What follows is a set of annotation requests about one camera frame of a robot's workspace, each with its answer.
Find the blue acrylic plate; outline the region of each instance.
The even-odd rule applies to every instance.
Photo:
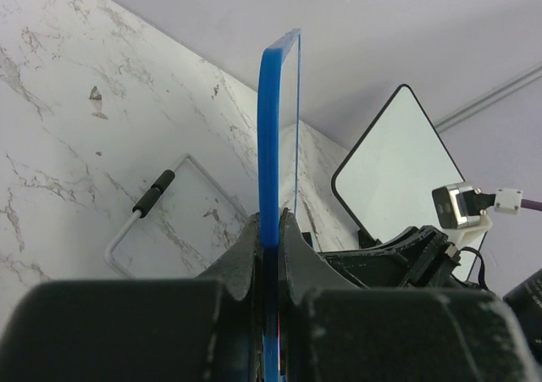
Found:
[[[287,33],[262,55],[257,92],[260,242],[264,248],[263,367],[266,382],[279,380],[277,251],[279,216],[297,209],[301,33]]]
[[[282,208],[296,212],[301,33],[295,29],[262,55],[257,91],[257,155],[263,246],[279,244]]]

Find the gray wall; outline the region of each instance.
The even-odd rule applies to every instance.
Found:
[[[524,190],[542,201],[542,79],[442,134],[465,178],[482,190]],[[542,268],[542,213],[492,213],[482,253],[490,289],[502,296]]]
[[[438,120],[542,61],[542,0],[115,1],[252,87],[301,27],[301,117],[347,148],[400,83]]]

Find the black mechanical part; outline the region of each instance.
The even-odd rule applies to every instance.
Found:
[[[137,210],[141,211],[140,218],[144,219],[149,211],[151,211],[154,204],[158,201],[160,196],[166,191],[168,186],[175,178],[175,173],[171,170],[164,170],[160,177],[151,185],[151,188],[139,199],[139,201],[132,208],[132,213]]]
[[[257,234],[252,216],[193,280],[38,286],[3,337],[0,380],[257,380]]]
[[[290,321],[289,381],[539,380],[512,311],[487,293],[313,291]]]
[[[301,233],[303,235],[303,240],[311,247],[314,248],[314,245],[312,243],[312,235],[310,232],[303,232]]]
[[[420,241],[427,246],[431,229],[420,231],[427,231]],[[193,280],[38,286],[0,343],[0,380],[261,381],[258,233],[253,216],[239,240]],[[397,243],[414,235],[411,229]],[[385,245],[378,249],[388,257]],[[287,212],[278,252],[289,382],[537,380],[512,312],[490,294],[357,287],[304,241]],[[411,268],[403,265],[403,277],[415,278],[405,275]]]
[[[503,300],[522,326],[539,363],[542,363],[542,269],[515,287]]]
[[[468,215],[480,215],[480,210],[485,210],[495,205],[495,194],[477,193],[474,190],[462,193]]]
[[[459,251],[435,227],[411,227],[369,250],[320,254],[360,287],[443,287],[459,263]]]
[[[445,229],[457,228],[459,225],[458,217],[452,206],[454,205],[454,202],[456,202],[458,208],[457,212],[460,215],[465,215],[466,211],[461,203],[462,198],[459,197],[456,200],[452,200],[452,194],[450,194],[446,186],[434,189],[431,192],[431,196],[433,197],[433,203],[436,208],[440,226]]]
[[[382,244],[378,238],[375,240],[366,230],[357,231],[357,243],[359,245],[359,249],[372,248],[373,246]]]

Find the white connector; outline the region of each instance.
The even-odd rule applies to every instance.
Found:
[[[522,206],[523,191],[517,189],[499,189],[495,197],[497,213],[518,215]]]
[[[448,235],[448,241],[453,243],[457,249],[462,249],[465,246],[470,246],[474,240],[479,238],[485,232],[489,231],[493,226],[493,221],[488,214],[480,216],[480,222],[475,227],[461,228],[459,230],[441,231]]]

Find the black cable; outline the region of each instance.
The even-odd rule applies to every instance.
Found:
[[[465,246],[464,248],[461,248],[459,250],[459,253],[461,252],[471,252],[476,257],[480,258],[480,270],[478,272],[478,284],[482,289],[485,291],[489,291],[488,285],[485,283],[485,263],[484,263],[484,257],[482,257],[482,254],[478,249],[471,248],[470,246]]]

